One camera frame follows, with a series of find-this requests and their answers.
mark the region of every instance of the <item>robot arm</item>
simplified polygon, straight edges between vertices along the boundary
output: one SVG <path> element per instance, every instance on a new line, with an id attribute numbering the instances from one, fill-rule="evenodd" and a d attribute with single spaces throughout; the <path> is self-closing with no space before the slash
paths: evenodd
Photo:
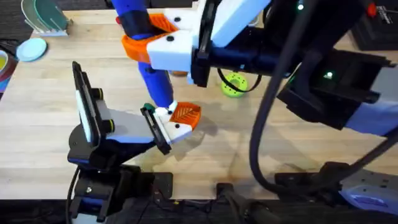
<path id="1" fill-rule="evenodd" d="M 74 64 L 81 124 L 71 134 L 68 160 L 83 170 L 73 215 L 81 212 L 83 204 L 99 207 L 92 214 L 100 221 L 117 212 L 124 198 L 134 195 L 126 188 L 141 176 L 137 167 L 120 165 L 155 145 L 166 154 L 170 144 L 195 128 L 200 108 L 173 99 L 167 70 L 188 72 L 190 81 L 201 87 L 206 87 L 211 67 L 269 75 L 280 61 L 290 28 L 306 7 L 297 8 L 300 2 L 202 0 L 197 10 L 167 9 L 164 14 L 148 15 L 142 0 L 113 0 L 126 33 L 122 39 L 126 53 L 139 62 L 149 94 L 159 107 L 143 107 L 143 116 L 107 109 L 102 91 L 90 87 L 86 74 Z M 265 28 L 247 27 L 267 6 Z M 278 97 L 309 122 L 389 135 L 398 124 L 398 100 L 395 89 L 385 86 L 393 85 L 386 80 L 395 77 L 396 69 L 384 57 L 333 49 L 362 12 L 359 1 L 319 2 L 282 74 L 291 78 Z M 181 111 L 189 113 L 181 116 Z M 382 125 L 368 119 L 375 114 L 383 118 Z M 358 126 L 364 119 L 369 125 Z M 142 131 L 134 130 L 137 125 Z M 314 182 L 334 170 L 325 167 Z M 95 194 L 88 190 L 90 185 L 100 186 L 93 188 Z"/>

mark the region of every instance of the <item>wooden tabletop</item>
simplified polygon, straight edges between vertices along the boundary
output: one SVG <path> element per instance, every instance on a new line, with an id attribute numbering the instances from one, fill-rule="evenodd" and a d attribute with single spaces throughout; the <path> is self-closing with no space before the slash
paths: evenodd
<path id="1" fill-rule="evenodd" d="M 68 137 L 79 123 L 72 61 L 87 71 L 93 87 L 104 90 L 108 107 L 140 114 L 151 102 L 137 62 L 126 57 L 122 29 L 114 11 L 66 12 L 75 22 L 69 37 L 45 38 L 42 59 L 20 62 L 0 102 L 0 199 L 66 198 L 75 165 L 67 161 Z M 346 36 L 339 49 L 354 50 Z M 396 52 L 384 54 L 398 61 Z M 255 75 L 246 75 L 251 84 Z M 202 119 L 192 137 L 163 156 L 153 148 L 128 162 L 145 171 L 174 174 L 174 198 L 213 198 L 218 182 L 256 198 L 275 198 L 252 177 L 248 150 L 251 128 L 267 85 L 242 98 L 228 98 L 213 70 L 208 88 L 187 85 L 171 77 L 178 101 L 202 107 Z M 317 171 L 326 161 L 353 162 L 381 138 L 302 121 L 276 101 L 264 131 L 260 162 L 264 175 L 282 171 Z M 398 147 L 367 169 L 398 174 Z"/>

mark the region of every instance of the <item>white plastic part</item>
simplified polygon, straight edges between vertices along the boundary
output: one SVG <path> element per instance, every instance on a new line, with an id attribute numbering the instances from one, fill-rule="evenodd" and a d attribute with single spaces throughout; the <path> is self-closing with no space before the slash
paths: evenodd
<path id="1" fill-rule="evenodd" d="M 79 111 L 80 119 L 81 119 L 81 125 L 83 126 L 83 130 L 85 131 L 86 135 L 86 140 L 87 142 L 92 141 L 92 136 L 91 136 L 91 131 L 90 131 L 90 125 L 88 122 L 88 118 L 85 112 L 85 107 L 83 106 L 83 101 L 80 95 L 79 90 L 76 90 L 76 102 L 77 102 L 77 110 Z"/>
<path id="2" fill-rule="evenodd" d="M 271 0 L 222 0 L 211 33 L 215 47 L 227 46 Z"/>
<path id="3" fill-rule="evenodd" d="M 166 108 L 155 109 L 155 120 L 159 125 L 167 144 L 179 142 L 192 133 L 192 127 L 190 125 L 171 122 L 171 116 L 171 114 L 168 114 L 168 110 Z"/>
<path id="4" fill-rule="evenodd" d="M 148 123 L 142 115 L 109 109 L 103 100 L 97 100 L 96 103 L 101 119 L 112 119 L 115 125 L 114 132 L 107 134 L 106 139 L 120 143 L 148 143 L 154 140 Z"/>
<path id="5" fill-rule="evenodd" d="M 35 34 L 41 35 L 42 37 L 66 37 L 68 32 L 66 30 L 51 31 L 51 32 L 34 32 Z"/>
<path id="6" fill-rule="evenodd" d="M 177 108 L 177 105 L 178 105 L 178 102 L 176 100 L 174 100 L 173 103 L 170 104 L 170 106 L 169 106 L 169 111 L 174 112 L 175 109 Z"/>
<path id="7" fill-rule="evenodd" d="M 189 72 L 192 59 L 192 36 L 188 30 L 178 30 L 149 42 L 147 52 L 153 69 Z"/>
<path id="8" fill-rule="evenodd" d="M 193 19 L 191 35 L 192 35 L 192 44 L 194 48 L 199 48 L 199 32 L 200 32 L 200 23 L 201 16 L 203 15 L 203 11 L 205 10 L 206 0 L 199 0 L 198 8 L 196 15 Z"/>
<path id="9" fill-rule="evenodd" d="M 165 9 L 163 14 L 175 27 L 191 30 L 197 12 L 193 9 Z"/>

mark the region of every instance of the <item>black wire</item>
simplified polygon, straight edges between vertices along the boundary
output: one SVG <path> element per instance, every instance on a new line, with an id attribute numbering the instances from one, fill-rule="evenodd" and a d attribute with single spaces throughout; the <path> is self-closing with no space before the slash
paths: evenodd
<path id="1" fill-rule="evenodd" d="M 213 206 L 212 202 L 213 202 L 213 200 L 212 200 L 209 204 L 207 204 L 207 205 Z M 195 208 L 195 209 L 190 210 L 189 212 L 180 213 L 180 212 L 173 211 L 173 210 L 169 210 L 169 209 L 167 209 L 167 208 L 164 208 L 164 207 L 160 206 L 158 203 L 155 202 L 155 200 L 153 201 L 153 203 L 156 205 L 157 208 L 159 208 L 159 209 L 161 209 L 161 210 L 163 210 L 163 211 L 165 211 L 165 212 L 168 212 L 168 213 L 176 213 L 176 214 L 178 214 L 178 215 L 188 215 L 188 214 L 190 214 L 190 213 L 192 213 L 192 212 L 194 212 L 194 211 L 199 210 L 200 212 L 203 212 L 203 213 L 206 215 L 206 220 L 207 220 L 207 222 L 208 222 L 209 224 L 213 224 L 213 222 L 210 220 L 210 217 L 209 217 L 209 214 L 211 213 L 211 209 L 210 209 L 210 211 L 208 212 L 208 211 L 204 211 L 204 210 L 202 210 L 200 207 L 197 207 L 197 206 L 194 206 L 194 205 L 185 205 L 185 206 L 187 206 L 187 207 L 193 207 L 193 208 Z"/>
<path id="2" fill-rule="evenodd" d="M 75 186 L 76 178 L 77 178 L 77 175 L 79 174 L 79 171 L 80 171 L 80 168 L 76 167 L 75 173 L 74 173 L 74 175 L 72 177 L 72 180 L 70 182 L 69 189 L 68 189 L 67 201 L 65 203 L 65 221 L 66 221 L 66 224 L 71 224 L 72 223 L 72 220 L 71 220 L 70 215 L 69 215 L 69 206 L 70 206 L 70 199 L 72 197 L 73 187 Z"/>
<path id="3" fill-rule="evenodd" d="M 326 187 L 330 184 L 339 182 L 362 169 L 364 166 L 375 160 L 375 158 L 386 152 L 390 147 L 398 142 L 398 127 L 396 127 L 393 131 L 390 132 L 387 139 L 385 139 L 382 143 L 375 147 L 371 152 L 367 153 L 364 157 L 357 160 L 354 164 L 350 165 L 349 169 L 339 172 L 333 177 L 329 177 L 324 182 L 320 182 L 315 185 L 287 188 L 282 185 L 269 183 L 264 178 L 260 169 L 258 159 L 261 136 L 279 86 L 282 82 L 282 79 L 284 78 L 287 68 L 290 65 L 290 61 L 294 55 L 294 52 L 296 52 L 297 45 L 303 35 L 305 27 L 309 22 L 312 11 L 314 10 L 318 1 L 313 0 L 307 2 L 308 4 L 306 4 L 303 12 L 295 21 L 293 28 L 289 32 L 289 37 L 283 48 L 279 63 L 275 68 L 274 74 L 271 77 L 271 80 L 262 98 L 250 139 L 249 161 L 253 176 L 265 189 L 277 194 L 307 194 Z"/>
<path id="4" fill-rule="evenodd" d="M 160 195 L 162 196 L 163 200 L 169 201 L 169 199 L 166 198 L 166 197 L 164 196 L 163 192 L 162 192 L 159 188 L 156 188 L 156 191 L 158 191 L 158 192 L 160 193 Z M 210 212 L 211 212 L 211 209 L 212 209 L 212 206 L 213 206 L 213 203 L 214 203 L 215 201 L 217 201 L 217 200 L 210 200 L 208 203 L 204 204 L 204 205 L 201 206 L 201 207 L 198 207 L 198 206 L 196 206 L 196 205 L 184 205 L 184 206 L 186 206 L 186 207 L 192 207 L 192 208 L 194 208 L 194 209 L 193 209 L 193 210 L 190 210 L 189 212 L 185 212 L 185 213 L 183 213 L 183 214 L 191 213 L 191 212 L 194 212 L 195 210 L 199 210 L 199 211 L 201 211 L 201 212 L 203 212 L 203 213 L 210 213 Z M 166 209 L 166 208 L 162 208 L 162 207 L 161 207 L 158 203 L 156 203 L 155 201 L 154 201 L 154 203 L 155 203 L 160 209 L 162 209 L 162 210 L 165 211 L 165 212 L 179 213 L 179 212 L 176 212 L 176 211 L 173 211 L 173 210 L 168 210 L 168 209 Z"/>
<path id="5" fill-rule="evenodd" d="M 238 87 L 236 87 L 234 84 L 230 83 L 224 76 L 223 72 L 221 71 L 220 68 L 217 68 L 217 72 L 218 72 L 218 76 L 220 76 L 221 80 L 225 83 L 225 85 L 227 85 L 228 87 L 230 87 L 231 89 L 240 92 L 240 93 L 248 93 L 252 90 L 254 90 L 255 88 L 257 88 L 257 86 L 260 84 L 261 82 L 261 77 L 262 75 L 258 75 L 257 76 L 257 80 L 254 83 L 254 85 L 249 89 L 249 90 L 240 90 Z"/>
<path id="6" fill-rule="evenodd" d="M 151 200 L 149 199 L 147 205 L 145 205 L 144 209 L 142 209 L 142 212 L 141 212 L 141 214 L 139 215 L 139 218 L 138 218 L 136 224 L 139 224 L 139 223 L 141 222 L 142 216 L 144 216 L 145 211 L 147 210 L 147 208 L 148 208 L 150 202 L 151 202 Z"/>
<path id="7" fill-rule="evenodd" d="M 242 224 L 242 219 L 239 215 L 238 208 L 236 207 L 234 200 L 228 194 L 224 194 L 224 196 L 225 196 L 225 199 L 229 202 L 229 206 L 231 207 L 232 214 L 233 214 L 236 224 Z"/>

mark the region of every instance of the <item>orange foam pad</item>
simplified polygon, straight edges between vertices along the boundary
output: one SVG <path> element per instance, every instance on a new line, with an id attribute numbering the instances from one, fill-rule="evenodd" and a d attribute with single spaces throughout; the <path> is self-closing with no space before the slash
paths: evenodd
<path id="1" fill-rule="evenodd" d="M 131 59 L 138 62 L 150 63 L 149 55 L 147 53 L 147 44 L 153 40 L 159 39 L 168 35 L 171 32 L 175 32 L 178 29 L 171 24 L 163 14 L 150 14 L 150 23 L 157 28 L 164 30 L 166 33 L 149 37 L 143 40 L 134 40 L 127 35 L 122 38 L 122 44 L 124 50 Z"/>
<path id="2" fill-rule="evenodd" d="M 179 102 L 170 118 L 170 121 L 189 124 L 192 127 L 192 130 L 194 130 L 199 123 L 200 116 L 200 106 L 188 102 Z"/>

